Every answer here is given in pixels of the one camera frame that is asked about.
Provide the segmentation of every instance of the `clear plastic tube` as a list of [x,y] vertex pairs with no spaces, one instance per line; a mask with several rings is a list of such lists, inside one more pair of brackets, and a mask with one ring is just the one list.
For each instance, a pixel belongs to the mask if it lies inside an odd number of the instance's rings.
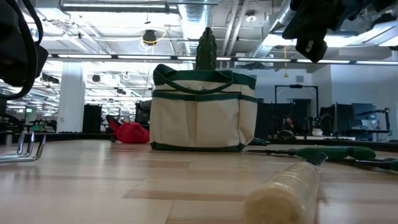
[[319,172],[309,162],[298,162],[268,180],[244,202],[246,224],[313,223]]

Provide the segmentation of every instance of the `green trim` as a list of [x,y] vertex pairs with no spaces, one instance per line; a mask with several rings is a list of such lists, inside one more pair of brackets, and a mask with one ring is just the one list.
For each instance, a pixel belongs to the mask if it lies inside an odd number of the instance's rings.
[[233,73],[230,70],[225,71],[211,71],[211,70],[184,70],[175,71],[166,65],[158,65],[154,70],[154,83],[155,85],[163,85],[165,82],[159,77],[160,74],[164,75],[170,81],[178,80],[191,80],[201,82],[215,82],[215,83],[228,83],[231,81],[231,73],[233,75],[233,84],[247,85],[250,89],[256,89],[256,79],[247,75]]
[[157,142],[151,142],[150,147],[153,150],[165,150],[165,151],[187,151],[187,152],[241,152],[246,145],[239,144],[237,146],[227,147],[183,147],[183,146],[172,146],[168,144],[161,144]]
[[168,100],[185,100],[185,101],[220,101],[220,100],[245,100],[253,103],[258,103],[258,99],[252,96],[242,95],[240,93],[225,93],[225,94],[210,94],[210,95],[186,95],[164,92],[162,90],[155,90],[152,93],[154,98],[163,98]]

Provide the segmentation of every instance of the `metal rake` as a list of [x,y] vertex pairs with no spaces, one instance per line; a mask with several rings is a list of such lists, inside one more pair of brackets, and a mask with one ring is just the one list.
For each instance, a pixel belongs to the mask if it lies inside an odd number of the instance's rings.
[[24,139],[25,133],[22,133],[18,140],[18,147],[16,153],[6,154],[0,156],[0,164],[3,163],[12,163],[12,162],[34,162],[42,156],[43,148],[45,145],[45,136],[43,140],[39,144],[39,148],[37,149],[36,155],[30,156],[33,151],[35,136],[34,133],[30,136],[29,143],[27,146],[27,150],[24,153]]

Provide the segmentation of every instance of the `desk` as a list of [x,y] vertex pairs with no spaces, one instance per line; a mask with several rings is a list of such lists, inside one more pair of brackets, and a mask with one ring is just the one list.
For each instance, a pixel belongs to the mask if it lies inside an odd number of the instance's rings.
[[[148,144],[101,140],[48,142],[36,162],[0,165],[1,223],[242,224],[245,196],[300,160],[151,151]],[[317,223],[398,223],[398,174],[332,163],[320,172]]]
[[386,129],[349,129],[345,133],[347,136],[352,136],[359,140],[367,139],[368,141],[373,141],[373,134],[388,134],[389,131]]

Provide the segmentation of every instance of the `white pillar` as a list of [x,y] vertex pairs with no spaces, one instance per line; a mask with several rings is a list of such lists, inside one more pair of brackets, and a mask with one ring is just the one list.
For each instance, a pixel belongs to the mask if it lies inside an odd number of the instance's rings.
[[85,106],[86,74],[81,62],[64,62],[57,132],[81,132]]

